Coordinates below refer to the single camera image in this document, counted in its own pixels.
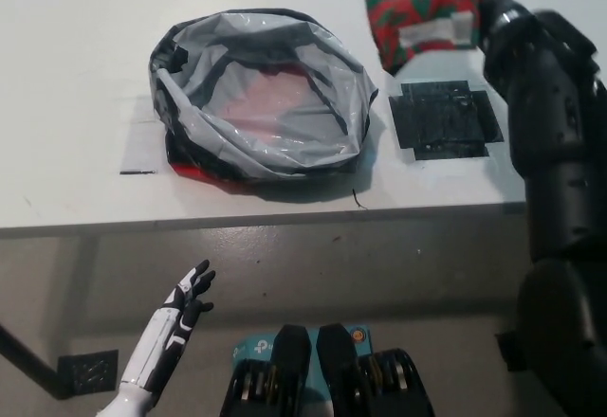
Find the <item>gray plastic bag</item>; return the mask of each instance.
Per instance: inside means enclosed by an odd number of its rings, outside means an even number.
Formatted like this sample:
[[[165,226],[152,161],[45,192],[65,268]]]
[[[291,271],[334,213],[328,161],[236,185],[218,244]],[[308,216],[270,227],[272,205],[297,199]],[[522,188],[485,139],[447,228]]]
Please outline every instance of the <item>gray plastic bag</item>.
[[[224,180],[351,172],[377,94],[333,34],[285,9],[174,26],[152,54],[150,80],[179,164]]]

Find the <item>table leg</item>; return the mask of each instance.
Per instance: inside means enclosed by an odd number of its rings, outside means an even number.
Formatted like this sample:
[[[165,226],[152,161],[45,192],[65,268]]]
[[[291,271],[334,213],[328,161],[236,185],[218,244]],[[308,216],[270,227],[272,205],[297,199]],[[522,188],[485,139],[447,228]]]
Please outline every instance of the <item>table leg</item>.
[[[74,396],[71,384],[64,381],[57,372],[2,325],[0,325],[0,355],[56,400]]]
[[[64,253],[58,257],[59,266],[55,274],[57,285],[53,287],[54,293],[47,306],[50,314],[45,317],[49,324],[45,330],[50,334],[51,357],[64,352],[67,338],[83,316],[82,304],[90,289],[93,264],[99,248],[99,237],[78,239],[75,254],[73,239],[63,241],[66,242]],[[0,324],[0,355],[56,400],[115,390],[118,354],[114,350],[63,355],[59,357],[57,370],[53,370]]]

